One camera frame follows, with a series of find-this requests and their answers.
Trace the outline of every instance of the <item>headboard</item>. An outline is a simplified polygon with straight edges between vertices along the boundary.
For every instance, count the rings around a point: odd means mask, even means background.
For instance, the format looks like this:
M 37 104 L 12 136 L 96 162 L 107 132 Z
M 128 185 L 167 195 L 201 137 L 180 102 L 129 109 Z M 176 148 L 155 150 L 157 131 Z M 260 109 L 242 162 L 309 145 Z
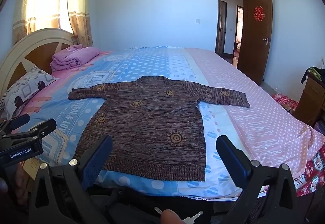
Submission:
M 72 33 L 62 29 L 45 28 L 17 42 L 0 65 L 0 96 L 33 66 L 51 74 L 53 54 L 71 46 L 72 36 Z

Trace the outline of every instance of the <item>silver bolt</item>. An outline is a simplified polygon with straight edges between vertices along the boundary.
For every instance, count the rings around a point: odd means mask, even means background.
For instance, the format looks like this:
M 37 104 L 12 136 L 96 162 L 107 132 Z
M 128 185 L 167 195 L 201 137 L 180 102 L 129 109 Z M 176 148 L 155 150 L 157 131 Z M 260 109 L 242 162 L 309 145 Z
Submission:
M 41 169 L 45 169 L 45 168 L 47 167 L 47 165 L 48 165 L 48 164 L 47 164 L 46 162 L 44 162 L 44 163 L 42 163 L 42 164 L 40 165 L 40 168 L 41 168 Z
M 287 164 L 285 164 L 285 163 L 282 164 L 281 167 L 282 167 L 282 169 L 284 169 L 286 171 L 289 170 L 289 166 Z
M 259 167 L 259 166 L 260 166 L 260 162 L 257 161 L 257 160 L 252 160 L 252 161 L 251 161 L 251 164 L 252 164 L 254 167 Z
M 70 164 L 71 166 L 75 166 L 77 163 L 78 163 L 78 161 L 77 161 L 76 159 L 72 159 L 72 160 L 70 160 L 70 162 L 69 162 L 69 164 Z

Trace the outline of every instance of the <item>pink polka dot fabric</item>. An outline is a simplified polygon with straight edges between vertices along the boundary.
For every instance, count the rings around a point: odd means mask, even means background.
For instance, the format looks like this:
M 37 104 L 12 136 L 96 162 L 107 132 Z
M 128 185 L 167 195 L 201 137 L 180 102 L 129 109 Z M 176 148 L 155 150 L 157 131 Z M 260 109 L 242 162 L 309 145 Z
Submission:
M 225 106 L 225 109 L 251 158 L 271 167 L 286 163 L 293 178 L 300 177 L 307 161 L 324 145 L 325 136 L 295 119 L 262 88 L 214 52 L 194 48 L 186 51 L 210 86 L 246 93 L 250 109 L 234 106 Z

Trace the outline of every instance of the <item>sweater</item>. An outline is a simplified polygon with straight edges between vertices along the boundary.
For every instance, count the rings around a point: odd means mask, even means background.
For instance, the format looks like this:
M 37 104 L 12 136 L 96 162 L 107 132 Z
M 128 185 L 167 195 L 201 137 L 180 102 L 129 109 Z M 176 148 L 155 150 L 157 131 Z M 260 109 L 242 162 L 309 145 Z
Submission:
M 105 170 L 168 181 L 205 180 L 205 140 L 201 100 L 249 108 L 239 91 L 142 76 L 133 82 L 73 89 L 69 99 L 106 101 L 92 117 L 77 144 L 75 159 L 102 135 L 113 140 Z

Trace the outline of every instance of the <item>bed sheet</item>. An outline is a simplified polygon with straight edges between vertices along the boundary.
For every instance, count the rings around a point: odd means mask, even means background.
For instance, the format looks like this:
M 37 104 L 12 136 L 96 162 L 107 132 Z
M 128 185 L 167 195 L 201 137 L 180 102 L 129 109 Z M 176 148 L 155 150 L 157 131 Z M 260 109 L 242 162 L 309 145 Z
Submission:
M 48 118 L 56 119 L 57 129 L 43 139 L 44 153 L 39 156 L 39 159 L 50 165 L 69 162 L 88 121 L 104 102 L 103 99 L 67 100 L 72 88 L 90 87 L 99 83 L 129 82 L 142 75 L 164 75 L 170 79 L 245 92 L 252 106 L 251 109 L 243 109 L 205 102 L 198 105 L 203 117 L 206 141 L 205 182 L 157 181 L 102 170 L 97 179 L 102 186 L 127 185 L 156 196 L 187 196 L 212 201 L 235 200 L 241 189 L 234 185 L 216 152 L 216 139 L 220 135 L 227 135 L 250 159 L 259 160 L 264 165 L 279 166 L 282 162 L 287 163 L 294 178 L 297 177 L 295 184 L 298 191 L 305 188 L 303 194 L 313 191 L 312 185 L 322 181 L 324 166 L 321 170 L 317 170 L 315 166 L 313 178 L 301 177 L 305 175 L 303 171 L 307 170 L 307 159 L 312 160 L 319 154 L 324 136 L 296 121 L 266 92 L 214 52 L 177 47 L 102 52 L 84 66 L 57 71 L 53 75 L 59 80 L 40 91 L 27 104 L 23 113 L 29 113 L 31 119 L 20 128 L 20 131 L 28 130 Z M 288 136 L 289 139 L 286 140 L 283 133 L 293 136 Z

